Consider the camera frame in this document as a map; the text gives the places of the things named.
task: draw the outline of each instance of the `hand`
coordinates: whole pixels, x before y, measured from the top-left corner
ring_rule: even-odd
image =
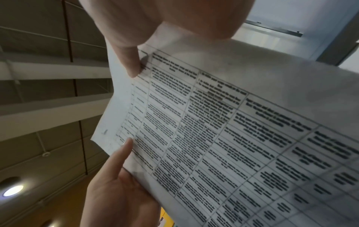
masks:
[[[127,139],[87,188],[80,227],[157,227],[160,205],[124,168],[132,151]]]
[[[140,73],[137,46],[163,22],[204,38],[231,38],[254,0],[80,0],[130,77]]]

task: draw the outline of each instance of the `ceiling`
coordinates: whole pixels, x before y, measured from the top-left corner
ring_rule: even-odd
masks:
[[[77,0],[67,0],[65,7],[71,51],[61,0],[1,1],[3,51],[107,62],[105,40],[92,19]],[[109,92],[110,79],[22,80],[20,85],[0,81],[0,105]],[[20,177],[25,187],[19,195],[0,197],[1,227],[28,215],[105,162],[107,154],[90,140],[100,117],[0,142],[0,181]],[[50,155],[43,157],[44,152]]]

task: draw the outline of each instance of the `finger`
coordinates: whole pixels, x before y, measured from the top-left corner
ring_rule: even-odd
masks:
[[[111,181],[118,178],[123,163],[130,155],[133,147],[133,140],[128,138],[125,143],[115,151],[97,173],[98,178],[104,181]]]
[[[139,61],[138,49],[135,47],[118,47],[112,45],[113,50],[115,51],[120,62],[127,70],[127,74],[134,78],[141,71],[141,64]]]

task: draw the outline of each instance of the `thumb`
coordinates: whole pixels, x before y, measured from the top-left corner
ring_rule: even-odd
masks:
[[[133,139],[128,138],[125,143],[115,151],[98,171],[96,177],[101,181],[112,181],[119,177],[122,166],[133,148]]]
[[[118,47],[112,44],[111,46],[120,62],[126,68],[127,74],[132,78],[136,77],[141,71],[137,46]]]

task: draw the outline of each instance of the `paper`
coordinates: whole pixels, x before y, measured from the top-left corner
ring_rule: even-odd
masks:
[[[180,227],[359,223],[359,77],[161,25],[130,79],[108,48],[114,96],[93,136]]]

